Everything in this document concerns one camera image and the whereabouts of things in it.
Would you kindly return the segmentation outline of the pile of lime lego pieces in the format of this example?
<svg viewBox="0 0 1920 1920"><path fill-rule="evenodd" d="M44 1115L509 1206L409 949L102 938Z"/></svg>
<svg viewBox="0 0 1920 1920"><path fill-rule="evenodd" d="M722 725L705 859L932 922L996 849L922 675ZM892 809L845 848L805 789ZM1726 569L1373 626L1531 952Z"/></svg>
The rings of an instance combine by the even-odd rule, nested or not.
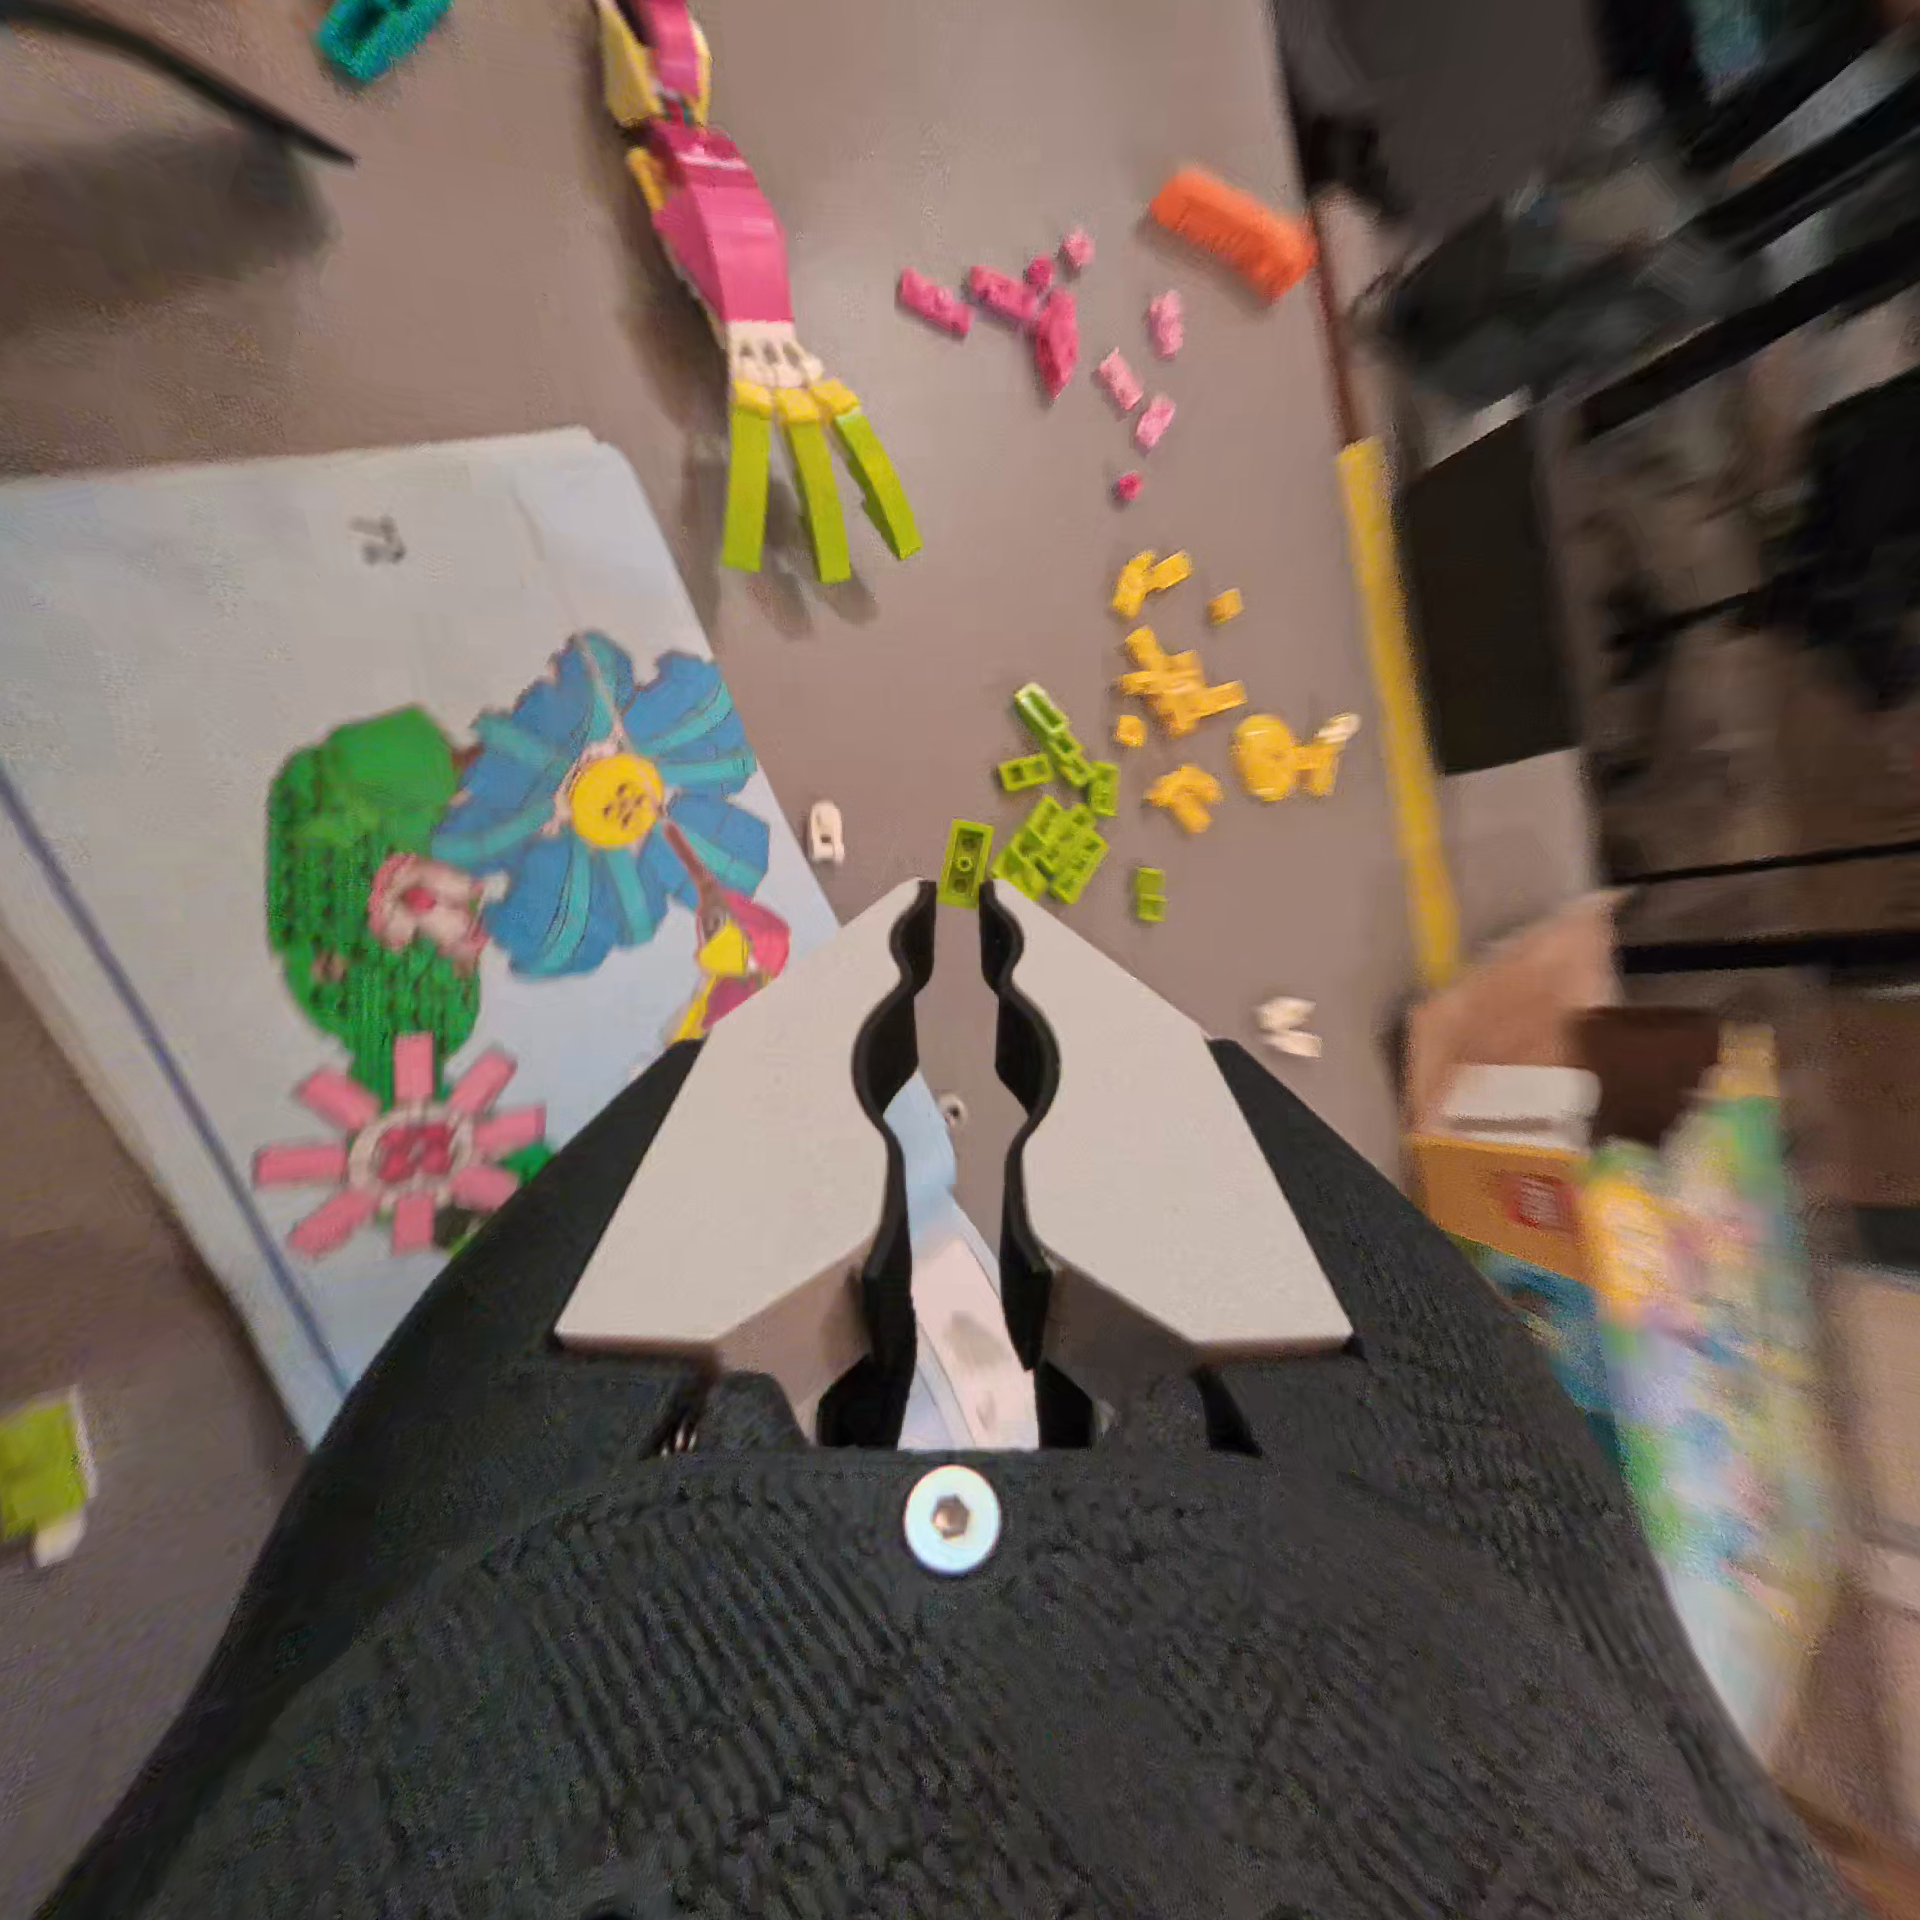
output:
<svg viewBox="0 0 1920 1920"><path fill-rule="evenodd" d="M989 877L1035 903L1076 904L1110 849L1107 826L1121 814L1121 766L1089 754L1042 683L1021 683L1012 710L1030 752L1003 759L996 782L1003 795L1030 803L993 857Z"/></svg>

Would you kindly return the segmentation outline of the orange brick separator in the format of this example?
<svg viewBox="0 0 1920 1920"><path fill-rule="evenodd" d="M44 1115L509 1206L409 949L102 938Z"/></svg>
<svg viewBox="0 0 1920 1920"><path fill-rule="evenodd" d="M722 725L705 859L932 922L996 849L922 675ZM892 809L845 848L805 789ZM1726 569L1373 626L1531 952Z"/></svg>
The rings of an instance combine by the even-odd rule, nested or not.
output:
<svg viewBox="0 0 1920 1920"><path fill-rule="evenodd" d="M1231 272L1274 304L1319 263L1313 224L1198 163L1174 168L1145 206L1148 218Z"/></svg>

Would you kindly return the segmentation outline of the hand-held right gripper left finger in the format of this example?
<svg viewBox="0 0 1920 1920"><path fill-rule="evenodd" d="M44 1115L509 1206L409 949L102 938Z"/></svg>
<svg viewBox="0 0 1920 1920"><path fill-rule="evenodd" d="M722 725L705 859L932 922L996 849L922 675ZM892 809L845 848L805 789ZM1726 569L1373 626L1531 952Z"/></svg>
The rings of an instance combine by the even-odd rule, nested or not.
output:
<svg viewBox="0 0 1920 1920"><path fill-rule="evenodd" d="M821 1442L898 1443L918 1363L913 1202L939 1195L917 1026L934 901L932 880L901 882L695 1046L557 1344L769 1376Z"/></svg>

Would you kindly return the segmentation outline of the colourful lego set box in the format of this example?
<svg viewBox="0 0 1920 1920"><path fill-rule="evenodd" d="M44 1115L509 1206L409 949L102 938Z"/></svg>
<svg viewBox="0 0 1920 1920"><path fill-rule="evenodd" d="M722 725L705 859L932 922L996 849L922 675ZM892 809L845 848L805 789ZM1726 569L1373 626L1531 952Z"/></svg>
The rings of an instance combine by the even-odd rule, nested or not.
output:
<svg viewBox="0 0 1920 1920"><path fill-rule="evenodd" d="M1834 1617L1839 1509L1771 1029L1613 1005L1554 1053L1469 1050L1423 1087L1409 1157L1621 1470L1694 1654L1777 1760Z"/></svg>

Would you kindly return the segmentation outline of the yellow tape strip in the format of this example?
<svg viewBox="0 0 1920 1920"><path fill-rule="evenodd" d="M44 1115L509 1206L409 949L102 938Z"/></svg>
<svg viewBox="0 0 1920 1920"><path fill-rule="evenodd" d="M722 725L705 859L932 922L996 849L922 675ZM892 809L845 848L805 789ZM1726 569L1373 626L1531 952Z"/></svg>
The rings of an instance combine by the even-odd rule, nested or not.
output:
<svg viewBox="0 0 1920 1920"><path fill-rule="evenodd" d="M1380 438L1353 438L1335 456L1351 573L1361 603L1379 752L1404 875L1415 976L1445 990L1461 966L1461 922L1443 814L1443 782L1423 720L1418 657L1395 525L1393 471Z"/></svg>

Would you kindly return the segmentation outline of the brown cardboard box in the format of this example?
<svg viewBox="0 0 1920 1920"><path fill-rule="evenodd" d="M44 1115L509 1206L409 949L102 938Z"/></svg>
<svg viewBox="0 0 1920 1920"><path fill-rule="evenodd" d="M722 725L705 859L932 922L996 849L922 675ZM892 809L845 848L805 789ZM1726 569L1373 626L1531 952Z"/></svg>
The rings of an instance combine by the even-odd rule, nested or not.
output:
<svg viewBox="0 0 1920 1920"><path fill-rule="evenodd" d="M1572 1066L1577 1026L1626 1000L1618 919L1629 890L1603 886L1481 951L1404 1018L1402 1130L1431 1130L1455 1070Z"/></svg>

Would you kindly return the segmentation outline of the black equipment case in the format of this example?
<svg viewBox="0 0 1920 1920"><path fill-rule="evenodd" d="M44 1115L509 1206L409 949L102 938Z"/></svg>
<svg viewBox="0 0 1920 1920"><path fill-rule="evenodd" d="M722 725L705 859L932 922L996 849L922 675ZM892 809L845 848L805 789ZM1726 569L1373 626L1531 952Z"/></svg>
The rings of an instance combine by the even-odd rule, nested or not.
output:
<svg viewBox="0 0 1920 1920"><path fill-rule="evenodd" d="M1431 750L1468 776L1577 742L1545 446L1495 423L1398 488L1398 551Z"/></svg>

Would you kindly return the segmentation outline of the light blue lego instruction booklet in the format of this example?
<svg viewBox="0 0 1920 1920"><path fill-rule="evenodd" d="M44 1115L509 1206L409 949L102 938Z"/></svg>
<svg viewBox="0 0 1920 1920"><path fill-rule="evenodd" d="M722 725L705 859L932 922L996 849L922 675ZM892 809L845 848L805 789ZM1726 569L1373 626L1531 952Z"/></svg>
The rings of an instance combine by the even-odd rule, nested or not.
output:
<svg viewBox="0 0 1920 1920"><path fill-rule="evenodd" d="M677 1039L837 933L587 429L5 485L5 951L317 1440Z"/></svg>

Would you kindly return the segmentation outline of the pile of teal lego pieces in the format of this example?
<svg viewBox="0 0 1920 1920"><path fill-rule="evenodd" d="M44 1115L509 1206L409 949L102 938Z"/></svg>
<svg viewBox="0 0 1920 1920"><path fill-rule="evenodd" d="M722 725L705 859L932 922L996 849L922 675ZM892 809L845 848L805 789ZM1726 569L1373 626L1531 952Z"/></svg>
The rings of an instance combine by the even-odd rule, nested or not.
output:
<svg viewBox="0 0 1920 1920"><path fill-rule="evenodd" d="M335 79L369 88L418 54L447 10L447 0L332 1L314 43Z"/></svg>

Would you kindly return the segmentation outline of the pile of pink lego pieces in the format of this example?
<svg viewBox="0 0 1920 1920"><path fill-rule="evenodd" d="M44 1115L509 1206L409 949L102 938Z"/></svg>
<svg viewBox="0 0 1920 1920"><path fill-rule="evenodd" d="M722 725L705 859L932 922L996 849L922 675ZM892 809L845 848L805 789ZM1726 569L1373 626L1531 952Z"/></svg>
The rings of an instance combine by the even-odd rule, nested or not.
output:
<svg viewBox="0 0 1920 1920"><path fill-rule="evenodd" d="M961 273L934 279L901 266L895 305L958 343L978 320L996 326L1023 347L1044 402L1067 394L1079 376L1089 378L1108 413L1126 429L1133 450L1133 464L1117 469L1110 479L1114 503L1126 507L1145 486L1140 461L1169 437L1177 402L1163 391L1150 391L1121 347L1107 350L1094 360L1085 358L1076 297L1094 263L1097 240L1091 229L1076 224L1065 229L1051 249L1033 253L1012 272L975 263Z"/></svg>

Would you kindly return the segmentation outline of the pile of yellow lego pieces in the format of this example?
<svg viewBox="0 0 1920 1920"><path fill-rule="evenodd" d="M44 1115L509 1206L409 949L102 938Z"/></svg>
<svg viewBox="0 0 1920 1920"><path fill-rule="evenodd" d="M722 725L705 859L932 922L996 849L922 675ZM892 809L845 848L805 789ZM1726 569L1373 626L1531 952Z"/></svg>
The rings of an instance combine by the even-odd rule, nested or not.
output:
<svg viewBox="0 0 1920 1920"><path fill-rule="evenodd" d="M1142 803L1177 832L1201 835L1231 789L1262 806L1330 799L1361 715L1333 710L1317 726L1297 728L1258 709L1241 679L1220 679L1205 645L1163 639L1154 617L1195 579L1191 552L1145 547L1121 565L1110 586L1110 613L1123 626L1115 742L1135 752L1156 737L1183 752L1148 776Z"/></svg>

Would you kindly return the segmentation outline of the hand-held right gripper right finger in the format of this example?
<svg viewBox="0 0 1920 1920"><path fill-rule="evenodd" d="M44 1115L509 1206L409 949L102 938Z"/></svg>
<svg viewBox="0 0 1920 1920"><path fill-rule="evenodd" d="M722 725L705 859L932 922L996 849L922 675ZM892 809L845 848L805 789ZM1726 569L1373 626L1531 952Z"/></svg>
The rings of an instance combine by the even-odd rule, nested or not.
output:
<svg viewBox="0 0 1920 1920"><path fill-rule="evenodd" d="M1165 1377L1353 1344L1209 1033L1041 903L993 882L980 974L1019 1105L999 1298L1044 1449Z"/></svg>

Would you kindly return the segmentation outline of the pink and lime lego model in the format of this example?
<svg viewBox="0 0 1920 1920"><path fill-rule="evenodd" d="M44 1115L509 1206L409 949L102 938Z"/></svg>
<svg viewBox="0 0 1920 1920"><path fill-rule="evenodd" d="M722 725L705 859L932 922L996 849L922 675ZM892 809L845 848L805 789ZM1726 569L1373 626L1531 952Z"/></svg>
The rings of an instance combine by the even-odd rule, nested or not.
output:
<svg viewBox="0 0 1920 1920"><path fill-rule="evenodd" d="M762 566L778 446L823 584L852 573L839 464L886 551L913 559L922 527L895 464L861 397L802 343L783 225L746 152L711 118L701 25L684 1L597 1L593 10L603 102L627 144L627 168L667 266L725 360L722 566Z"/></svg>

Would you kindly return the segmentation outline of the lime green white block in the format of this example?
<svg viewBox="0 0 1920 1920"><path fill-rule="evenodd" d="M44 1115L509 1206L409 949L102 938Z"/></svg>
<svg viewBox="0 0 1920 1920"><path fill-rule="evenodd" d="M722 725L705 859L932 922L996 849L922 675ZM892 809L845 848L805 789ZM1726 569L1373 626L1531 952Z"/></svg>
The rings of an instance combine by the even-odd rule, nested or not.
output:
<svg viewBox="0 0 1920 1920"><path fill-rule="evenodd" d="M83 1544L99 1490L83 1392L44 1393L3 1415L3 1543L34 1569Z"/></svg>

